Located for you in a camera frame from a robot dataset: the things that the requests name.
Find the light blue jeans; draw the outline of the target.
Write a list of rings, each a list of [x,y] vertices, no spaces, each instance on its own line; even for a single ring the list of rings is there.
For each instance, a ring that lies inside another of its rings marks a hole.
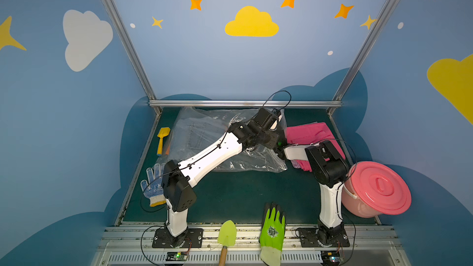
[[[203,151],[227,132],[228,123],[212,118],[187,118],[179,121],[179,154],[182,159]]]

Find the pink trousers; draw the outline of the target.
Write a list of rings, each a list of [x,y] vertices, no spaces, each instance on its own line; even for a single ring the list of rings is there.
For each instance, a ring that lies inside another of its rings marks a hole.
[[[309,145],[316,144],[325,140],[329,140],[336,150],[345,160],[346,156],[335,140],[333,133],[326,123],[310,123],[300,126],[287,127],[287,142],[289,144]]]

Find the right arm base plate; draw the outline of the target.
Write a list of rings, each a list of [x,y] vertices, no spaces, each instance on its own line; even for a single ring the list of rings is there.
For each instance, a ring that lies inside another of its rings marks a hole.
[[[301,242],[303,248],[337,248],[349,247],[350,241],[344,228],[338,226],[335,228],[311,227],[296,229],[296,236]]]

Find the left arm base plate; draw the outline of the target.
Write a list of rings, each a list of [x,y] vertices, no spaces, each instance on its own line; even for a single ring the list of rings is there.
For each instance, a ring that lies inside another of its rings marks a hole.
[[[165,228],[157,229],[152,248],[201,248],[203,229],[187,229],[178,236],[172,236]]]

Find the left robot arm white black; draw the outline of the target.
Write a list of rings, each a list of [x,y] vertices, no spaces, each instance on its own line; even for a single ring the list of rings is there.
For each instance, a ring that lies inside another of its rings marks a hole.
[[[171,160],[165,164],[162,187],[168,207],[165,233],[173,248],[183,245],[188,232],[187,213],[197,200],[193,188],[229,158],[246,149],[263,145],[275,150],[286,142],[285,131],[273,123],[261,128],[253,120],[231,124],[214,144],[180,162]]]

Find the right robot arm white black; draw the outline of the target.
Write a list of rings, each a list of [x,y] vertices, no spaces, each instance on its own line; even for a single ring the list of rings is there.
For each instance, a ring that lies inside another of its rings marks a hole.
[[[331,140],[300,145],[278,143],[273,151],[283,160],[306,161],[319,183],[321,207],[319,215],[319,240],[331,243],[343,237],[344,222],[341,210],[341,190],[347,181],[349,168]]]

